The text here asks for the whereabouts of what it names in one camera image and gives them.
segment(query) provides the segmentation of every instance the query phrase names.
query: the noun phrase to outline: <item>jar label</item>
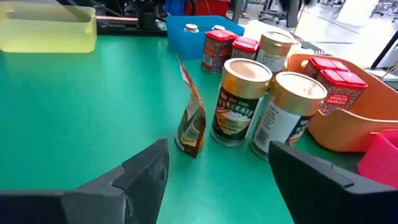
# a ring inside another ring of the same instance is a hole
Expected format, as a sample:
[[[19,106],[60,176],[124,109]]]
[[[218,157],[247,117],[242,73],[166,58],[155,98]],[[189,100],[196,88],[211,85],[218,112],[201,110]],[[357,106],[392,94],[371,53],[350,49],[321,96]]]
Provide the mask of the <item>jar label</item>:
[[[272,72],[279,72],[284,67],[286,56],[272,55],[260,49],[257,61],[267,66]]]
[[[264,152],[268,152],[270,141],[293,146],[304,133],[311,117],[286,112],[270,101],[254,131],[253,141]]]
[[[261,101],[262,98],[240,98],[221,86],[212,124],[213,131],[226,139],[245,139]]]

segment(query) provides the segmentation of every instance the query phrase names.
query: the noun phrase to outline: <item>blue bin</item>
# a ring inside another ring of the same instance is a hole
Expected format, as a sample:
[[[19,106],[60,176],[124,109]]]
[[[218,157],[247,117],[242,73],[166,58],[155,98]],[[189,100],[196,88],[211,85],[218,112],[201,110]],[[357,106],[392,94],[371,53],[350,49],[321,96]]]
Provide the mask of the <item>blue bin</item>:
[[[164,10],[172,16],[185,15],[185,0],[166,0]]]
[[[199,32],[185,32],[186,24],[196,24]],[[181,59],[198,59],[203,56],[205,32],[214,25],[221,25],[238,35],[244,28],[221,16],[169,16],[166,18],[169,47],[177,51]]]

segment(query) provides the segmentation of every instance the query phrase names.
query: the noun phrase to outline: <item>red spice container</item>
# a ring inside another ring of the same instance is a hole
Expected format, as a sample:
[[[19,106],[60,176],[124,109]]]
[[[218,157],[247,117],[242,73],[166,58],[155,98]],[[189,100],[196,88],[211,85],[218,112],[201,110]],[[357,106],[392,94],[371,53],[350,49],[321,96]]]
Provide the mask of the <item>red spice container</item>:
[[[247,58],[254,60],[256,58],[259,42],[246,37],[238,37],[232,43],[231,58]]]
[[[305,67],[305,72],[311,78],[316,79],[320,74],[320,70],[324,69],[349,72],[348,68],[343,63],[336,60],[328,60],[319,57],[310,57],[307,66]]]
[[[201,66],[211,73],[223,71],[224,62],[231,57],[232,43],[238,35],[229,30],[206,32],[205,51]]]
[[[368,87],[368,84],[352,72],[321,70],[317,80],[328,90],[320,109],[326,115],[335,108],[348,111]]]

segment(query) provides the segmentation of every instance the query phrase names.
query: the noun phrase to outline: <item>workbench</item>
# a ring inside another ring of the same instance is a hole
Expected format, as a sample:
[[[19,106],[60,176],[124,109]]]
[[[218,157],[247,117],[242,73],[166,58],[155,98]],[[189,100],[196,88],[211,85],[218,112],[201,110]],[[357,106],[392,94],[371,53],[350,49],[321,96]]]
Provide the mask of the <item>workbench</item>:
[[[292,223],[269,163],[247,143],[210,136],[221,74],[184,64],[207,118],[197,159],[174,143],[190,92],[166,38],[99,36],[90,54],[0,52],[0,189],[74,189],[167,138],[159,224]],[[324,149],[309,133],[297,149],[347,169],[362,156]]]

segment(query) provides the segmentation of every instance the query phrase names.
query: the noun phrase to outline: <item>pink container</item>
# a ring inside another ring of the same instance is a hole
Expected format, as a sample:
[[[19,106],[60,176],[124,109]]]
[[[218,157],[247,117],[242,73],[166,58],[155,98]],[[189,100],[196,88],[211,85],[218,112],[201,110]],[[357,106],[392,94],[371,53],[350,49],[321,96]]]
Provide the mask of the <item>pink container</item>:
[[[398,189],[398,129],[384,130],[358,165],[359,174]]]

